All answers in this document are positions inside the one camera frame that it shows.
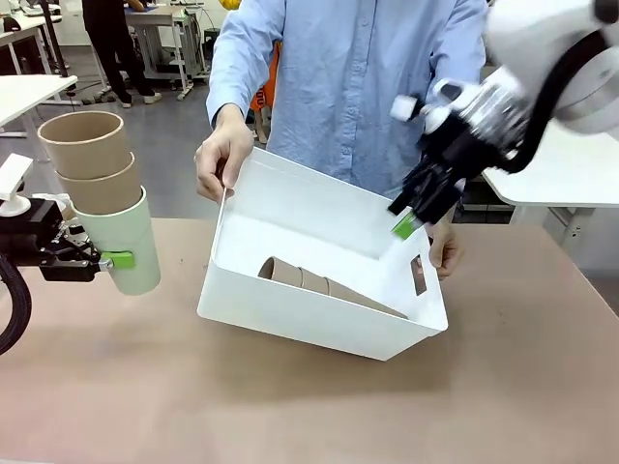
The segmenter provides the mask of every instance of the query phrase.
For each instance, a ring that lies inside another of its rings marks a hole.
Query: brown cup
[[[351,290],[348,287],[344,287],[343,285],[334,282],[329,278],[327,278],[327,282],[329,284],[329,295],[333,298],[354,303],[356,305],[370,307],[371,309],[376,309],[377,311],[391,314],[392,316],[401,317],[402,319],[408,319],[401,312],[395,311],[394,309],[391,309],[390,307],[387,307],[379,302],[375,302],[368,297],[364,297],[363,295],[355,292],[354,290]]]
[[[313,274],[307,269],[301,268],[301,288],[322,295],[329,295],[329,283],[325,277]]]
[[[285,283],[293,287],[300,287],[302,280],[301,269],[281,261],[276,257],[271,257],[266,260],[258,276],[274,282]]]
[[[79,111],[50,119],[39,128],[56,172],[67,179],[100,179],[132,162],[120,116]]]
[[[110,215],[127,210],[142,196],[135,157],[120,172],[100,179],[69,179],[56,173],[74,206],[88,215]]]

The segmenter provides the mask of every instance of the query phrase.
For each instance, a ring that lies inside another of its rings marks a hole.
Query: person in black clothes
[[[143,12],[139,0],[128,0],[129,6]],[[129,75],[135,90],[147,104],[158,102],[162,94],[155,93],[149,85],[140,63],[133,51],[133,40],[127,29],[123,0],[82,0],[84,25],[90,42],[99,55],[99,60],[109,81],[124,108],[132,106],[132,96],[125,88],[123,76],[116,63],[116,55]]]

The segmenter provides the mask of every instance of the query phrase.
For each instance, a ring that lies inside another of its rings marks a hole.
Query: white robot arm
[[[463,181],[487,167],[515,173],[534,157],[548,121],[581,133],[619,127],[619,0],[498,0],[486,44],[503,67],[481,85],[443,80],[445,106],[398,97],[392,114],[420,115],[423,158],[390,211],[435,223]]]

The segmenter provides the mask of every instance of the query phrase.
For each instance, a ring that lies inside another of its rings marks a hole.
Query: black pants
[[[86,31],[90,42],[99,55],[99,60],[109,81],[109,85],[121,102],[131,102],[127,93],[120,67],[116,63],[116,55],[129,75],[133,87],[140,95],[153,96],[155,92],[148,84],[140,63],[133,50],[133,40],[129,35],[127,23],[122,21],[100,21],[97,25],[88,24]]]

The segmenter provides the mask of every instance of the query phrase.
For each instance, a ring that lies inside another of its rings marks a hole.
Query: blue shirt
[[[399,94],[478,82],[486,0],[243,0],[215,45],[207,110],[247,113],[282,41],[267,150],[393,196],[419,162],[422,123],[390,116]]]

